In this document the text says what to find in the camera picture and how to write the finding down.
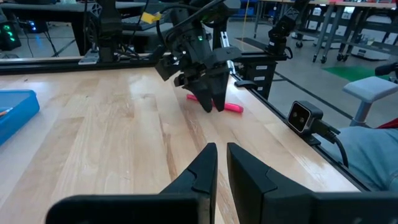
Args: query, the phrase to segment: pink marker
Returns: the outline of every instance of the pink marker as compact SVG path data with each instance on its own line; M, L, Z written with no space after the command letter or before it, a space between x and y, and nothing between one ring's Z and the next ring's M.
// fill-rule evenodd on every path
M198 99L192 94L187 94L187 99L198 101ZM236 105L234 103L225 103L224 109L228 110L228 111L237 112L237 113L243 113L243 107Z

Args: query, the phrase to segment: concrete floor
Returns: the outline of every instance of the concrete floor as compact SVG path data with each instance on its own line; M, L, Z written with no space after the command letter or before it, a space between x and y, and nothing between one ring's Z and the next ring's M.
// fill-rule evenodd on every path
M268 39L267 32L270 28L271 27L267 25L260 25L256 40L266 43ZM53 40L53 44L57 50L65 48L65 46L69 44L69 46L60 53L61 57L78 55L77 45L76 42L73 42L73 32L70 26L58 23L57 27L51 27L49 32ZM243 44L235 39L236 37L252 38L253 32L254 23L252 22L248 22L245 25L243 25L242 22L230 22L228 24L230 44L239 47L241 50L259 50L251 47L248 44ZM50 46L50 43L43 34L28 34L28 36L34 57L51 57L53 55L53 50ZM21 33L19 37L21 39L22 47L7 53L17 54L21 58L31 57L29 48L27 47L28 40L26 39L26 36ZM297 85L319 96L351 116L355 115L360 102L358 99L342 92L341 89L348 83L348 80L328 73L322 70L322 68L345 65L360 65L374 69L376 66L388 63L387 61L370 62L355 57L350 57L346 62L337 62L337 50L329 51L328 61L326 64L320 63L320 57L318 57L317 62L312 63L312 57L315 51L312 42L304 42L303 48L296 49L295 40L289 39L288 45L291 46L294 57L292 60L280 62L276 68L276 71L286 78L292 80ZM290 110L292 102L295 100L307 100L313 103L315 106L323 110L324 120L337 128L347 127L349 125L350 120L348 118L329 106L323 104L321 101L315 99L311 95L305 93L291 83L282 81L274 82L272 84L269 101L281 112L287 114ZM397 118L398 116L396 111L398 111L398 93L381 99L373 105L368 116L368 125L371 127L376 127L380 124Z

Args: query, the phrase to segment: wheel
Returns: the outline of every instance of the wheel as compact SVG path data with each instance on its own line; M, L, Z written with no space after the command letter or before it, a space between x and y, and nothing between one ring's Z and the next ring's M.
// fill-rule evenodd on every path
M297 48L302 48L302 47L303 47L303 42L297 41L297 42L296 42L296 47L297 47Z
M321 63L326 63L326 60L327 60L326 56L322 56Z
M339 53L338 55L337 55L337 61L342 61L342 59L343 59L343 55L341 54L341 53Z
M344 55L343 61L345 62L345 61L347 61L347 59L348 59L348 55Z

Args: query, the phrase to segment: blue tray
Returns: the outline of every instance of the blue tray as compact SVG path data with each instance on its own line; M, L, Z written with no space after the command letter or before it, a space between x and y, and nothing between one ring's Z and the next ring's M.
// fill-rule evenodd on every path
M0 112L9 110L0 116L0 145L25 125L40 106L36 93L32 90L0 90Z

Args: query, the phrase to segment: wooden table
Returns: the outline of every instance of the wooden table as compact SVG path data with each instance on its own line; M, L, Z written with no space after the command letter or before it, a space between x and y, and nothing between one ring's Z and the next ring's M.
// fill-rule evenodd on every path
M233 82L227 101L244 106L242 115L206 113L153 68L1 77L0 89L32 89L41 105L0 147L1 223L42 223L49 207L69 195L156 194L208 142L219 154L216 223L239 223L227 142L314 191L358 191Z

